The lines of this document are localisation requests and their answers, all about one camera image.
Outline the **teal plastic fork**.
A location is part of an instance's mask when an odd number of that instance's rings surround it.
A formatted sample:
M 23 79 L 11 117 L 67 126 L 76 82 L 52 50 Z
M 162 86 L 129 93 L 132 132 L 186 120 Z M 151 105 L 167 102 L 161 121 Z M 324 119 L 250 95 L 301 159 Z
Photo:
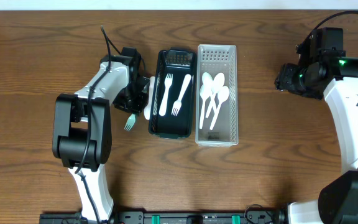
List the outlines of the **teal plastic fork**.
M 136 115 L 131 114 L 127 119 L 126 125 L 124 126 L 124 130 L 130 131 L 134 127 L 135 123 L 136 123 Z

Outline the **white plastic fork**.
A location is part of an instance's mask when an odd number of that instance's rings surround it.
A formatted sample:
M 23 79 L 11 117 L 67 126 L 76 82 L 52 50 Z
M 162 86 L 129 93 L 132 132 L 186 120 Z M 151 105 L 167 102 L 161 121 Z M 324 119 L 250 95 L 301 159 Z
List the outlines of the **white plastic fork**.
M 181 90 L 180 90 L 180 94 L 177 98 L 177 100 L 173 103 L 173 108 L 172 108 L 172 115 L 173 116 L 177 116 L 180 108 L 181 108 L 181 101 L 183 99 L 183 96 L 186 92 L 186 89 L 188 88 L 188 85 L 191 81 L 191 75 L 190 74 L 186 74 L 184 79 L 183 79 L 183 83 L 181 85 Z
M 169 94 L 169 89 L 170 89 L 172 83 L 173 83 L 173 74 L 168 73 L 167 76 L 165 77 L 165 81 L 164 81 L 165 91 L 164 91 L 163 98 L 162 98 L 160 108 L 158 111 L 160 116 L 166 115 L 168 94 Z

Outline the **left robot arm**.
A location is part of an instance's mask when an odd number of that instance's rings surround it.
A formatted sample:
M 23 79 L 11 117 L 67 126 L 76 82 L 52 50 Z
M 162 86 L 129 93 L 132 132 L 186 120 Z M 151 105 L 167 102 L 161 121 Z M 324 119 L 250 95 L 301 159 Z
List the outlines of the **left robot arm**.
M 105 56 L 82 89 L 56 99 L 52 152 L 75 179 L 82 223 L 107 223 L 111 217 L 114 202 L 104 167 L 112 146 L 110 109 L 141 114 L 149 82 L 139 72 L 143 61 L 139 54 Z

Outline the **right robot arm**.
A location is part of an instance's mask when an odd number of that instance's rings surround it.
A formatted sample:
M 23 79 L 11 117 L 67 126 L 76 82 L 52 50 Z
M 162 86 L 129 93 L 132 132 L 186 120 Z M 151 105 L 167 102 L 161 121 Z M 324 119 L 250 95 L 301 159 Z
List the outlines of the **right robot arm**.
M 323 99 L 341 150 L 341 176 L 316 200 L 288 205 L 289 223 L 358 223 L 358 58 L 328 57 L 305 67 L 282 65 L 278 90 Z

